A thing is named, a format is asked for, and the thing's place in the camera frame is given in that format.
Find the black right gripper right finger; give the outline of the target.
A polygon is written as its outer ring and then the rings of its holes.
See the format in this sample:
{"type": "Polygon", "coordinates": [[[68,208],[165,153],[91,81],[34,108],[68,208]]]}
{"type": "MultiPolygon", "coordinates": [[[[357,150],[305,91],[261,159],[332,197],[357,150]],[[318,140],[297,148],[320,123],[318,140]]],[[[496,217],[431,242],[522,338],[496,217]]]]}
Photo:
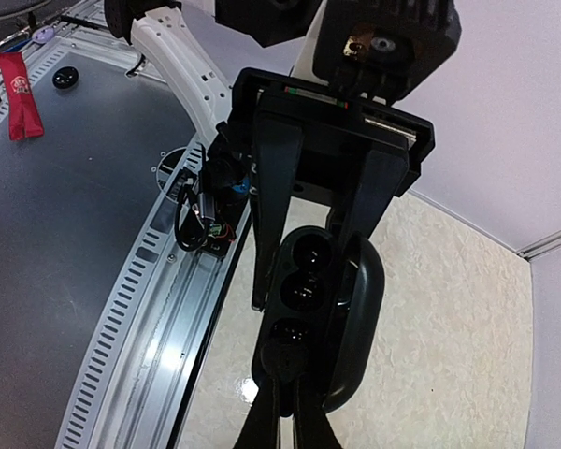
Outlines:
{"type": "Polygon", "coordinates": [[[307,376],[294,381],[293,422],[294,448],[342,448],[307,376]]]}

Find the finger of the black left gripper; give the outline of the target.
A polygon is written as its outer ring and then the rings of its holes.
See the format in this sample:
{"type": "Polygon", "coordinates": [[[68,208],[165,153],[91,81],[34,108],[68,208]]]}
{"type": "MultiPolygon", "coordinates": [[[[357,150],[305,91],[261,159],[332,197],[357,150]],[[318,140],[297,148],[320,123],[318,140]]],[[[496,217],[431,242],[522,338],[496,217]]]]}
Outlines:
{"type": "Polygon", "coordinates": [[[256,260],[252,306],[257,311],[266,306],[302,144],[302,128],[296,123],[272,116],[255,121],[252,155],[256,193],[252,196],[252,218],[256,260]]]}
{"type": "Polygon", "coordinates": [[[369,238],[409,170],[406,150],[370,150],[350,191],[336,208],[338,242],[344,248],[354,234],[369,238]]]}

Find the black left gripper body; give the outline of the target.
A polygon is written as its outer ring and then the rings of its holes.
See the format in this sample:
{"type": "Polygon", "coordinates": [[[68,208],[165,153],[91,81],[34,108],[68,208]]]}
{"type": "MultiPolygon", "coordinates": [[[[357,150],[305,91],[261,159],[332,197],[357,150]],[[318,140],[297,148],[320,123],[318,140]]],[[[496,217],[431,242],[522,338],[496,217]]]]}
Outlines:
{"type": "Polygon", "coordinates": [[[420,178],[422,162],[435,148],[434,126],[425,119],[363,98],[343,100],[312,82],[245,68],[233,88],[228,124],[245,144],[242,153],[250,161],[251,206],[256,193],[253,133],[262,116],[301,126],[303,144],[291,199],[329,207],[330,225],[339,225],[336,208],[370,150],[407,151],[409,170],[393,200],[420,178]]]}

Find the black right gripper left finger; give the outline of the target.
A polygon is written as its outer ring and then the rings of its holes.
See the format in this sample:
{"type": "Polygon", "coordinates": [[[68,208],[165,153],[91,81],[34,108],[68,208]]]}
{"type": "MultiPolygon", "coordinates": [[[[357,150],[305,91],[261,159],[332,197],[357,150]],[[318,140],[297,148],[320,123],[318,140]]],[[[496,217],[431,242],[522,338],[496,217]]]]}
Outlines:
{"type": "Polygon", "coordinates": [[[277,449],[281,447],[280,387],[266,376],[249,410],[234,449],[277,449]]]}

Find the black oval charging case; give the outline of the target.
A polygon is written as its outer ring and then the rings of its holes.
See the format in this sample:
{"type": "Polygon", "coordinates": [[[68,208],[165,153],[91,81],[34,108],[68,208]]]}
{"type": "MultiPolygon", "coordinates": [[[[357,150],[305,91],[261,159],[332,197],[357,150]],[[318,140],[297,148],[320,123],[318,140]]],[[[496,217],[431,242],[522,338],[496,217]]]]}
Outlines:
{"type": "Polygon", "coordinates": [[[368,238],[345,246],[318,226],[286,236],[277,253],[255,350],[252,378],[266,376],[261,351],[281,340],[308,351],[306,373],[332,413],[360,386],[379,320],[385,276],[368,238]]]}

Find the black clip earbud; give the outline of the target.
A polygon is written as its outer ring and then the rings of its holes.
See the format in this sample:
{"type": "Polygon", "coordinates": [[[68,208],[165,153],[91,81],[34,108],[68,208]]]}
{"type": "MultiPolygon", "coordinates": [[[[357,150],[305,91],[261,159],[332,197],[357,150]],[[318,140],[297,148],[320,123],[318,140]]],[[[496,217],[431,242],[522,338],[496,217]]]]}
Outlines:
{"type": "Polygon", "coordinates": [[[261,352],[265,372],[282,384],[288,384],[306,370],[308,351],[303,345],[268,342],[261,352]]]}

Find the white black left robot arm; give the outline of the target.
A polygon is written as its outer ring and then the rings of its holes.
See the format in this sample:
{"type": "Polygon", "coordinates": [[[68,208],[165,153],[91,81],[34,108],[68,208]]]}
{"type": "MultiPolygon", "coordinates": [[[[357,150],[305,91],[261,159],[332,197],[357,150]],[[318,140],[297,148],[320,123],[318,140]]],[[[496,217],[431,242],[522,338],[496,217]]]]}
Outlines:
{"type": "Polygon", "coordinates": [[[396,108],[456,49],[450,1],[198,1],[262,47],[301,39],[291,71],[223,77],[185,20],[185,1],[107,1],[108,30],[163,77],[207,149],[209,192],[249,184],[252,306],[271,299],[293,197],[324,204],[345,246],[369,236],[420,177],[433,124],[396,108]]]}

